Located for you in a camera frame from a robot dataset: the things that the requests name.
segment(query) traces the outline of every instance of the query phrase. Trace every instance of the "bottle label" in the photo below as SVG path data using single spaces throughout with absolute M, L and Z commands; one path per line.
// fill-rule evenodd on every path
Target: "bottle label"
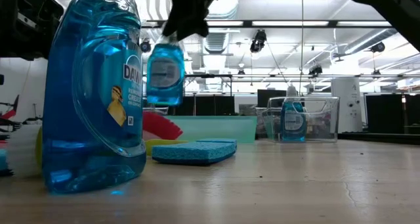
M 294 110 L 286 110 L 284 113 L 284 127 L 286 130 L 297 130 L 303 125 L 303 117 Z
M 152 87 L 170 87 L 180 79 L 178 64 L 170 58 L 154 59 L 150 71 Z
M 126 133 L 141 135 L 142 61 L 138 46 L 107 56 L 100 77 L 100 95 L 109 115 Z

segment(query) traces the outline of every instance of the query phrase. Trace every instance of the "table surface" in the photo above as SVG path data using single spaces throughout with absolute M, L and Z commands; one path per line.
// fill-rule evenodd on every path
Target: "table surface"
M 259 141 L 207 167 L 148 160 L 140 178 L 74 195 L 0 178 L 0 223 L 420 223 L 420 147 Z

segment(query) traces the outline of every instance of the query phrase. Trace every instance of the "dish soap bottle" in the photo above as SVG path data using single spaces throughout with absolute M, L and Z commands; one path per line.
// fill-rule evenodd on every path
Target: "dish soap bottle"
M 184 53 L 176 35 L 161 36 L 147 64 L 147 102 L 179 105 L 184 91 Z
M 306 117 L 304 108 L 296 88 L 291 85 L 287 88 L 287 98 L 282 105 L 280 118 L 280 141 L 281 142 L 304 142 L 306 135 Z
M 51 192 L 138 177 L 142 142 L 140 18 L 135 0 L 72 0 L 51 47 L 43 175 Z

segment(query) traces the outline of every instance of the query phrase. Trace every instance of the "sponge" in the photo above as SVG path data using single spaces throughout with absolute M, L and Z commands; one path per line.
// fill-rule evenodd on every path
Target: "sponge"
M 237 147 L 237 140 L 236 139 L 200 139 L 197 142 L 212 142 L 212 143 L 234 143 L 235 148 Z
M 234 143 L 192 142 L 172 146 L 153 146 L 152 158 L 166 164 L 209 165 L 236 152 Z

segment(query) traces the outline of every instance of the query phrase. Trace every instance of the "ceiling light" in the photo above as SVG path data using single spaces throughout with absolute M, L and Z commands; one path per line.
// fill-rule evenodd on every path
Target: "ceiling light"
M 225 20 L 209 20 L 209 26 L 242 26 L 243 21 L 225 21 Z
M 242 76 L 244 74 L 245 74 L 245 71 L 243 69 L 238 70 L 238 75 Z
M 379 70 L 373 70 L 373 72 L 371 73 L 373 76 L 378 76 L 381 74 L 381 72 Z
M 327 26 L 328 21 L 252 21 L 253 26 Z
M 150 26 L 150 27 L 156 27 L 159 24 L 156 21 L 146 21 L 145 23 L 142 23 L 142 27 L 143 26 Z
M 337 26 L 391 26 L 387 21 L 339 21 Z
M 168 19 L 168 12 L 166 9 L 166 0 L 159 0 L 159 13 L 162 16 L 162 19 Z
M 149 0 L 148 10 L 152 20 L 159 20 L 158 12 L 156 11 L 156 0 Z

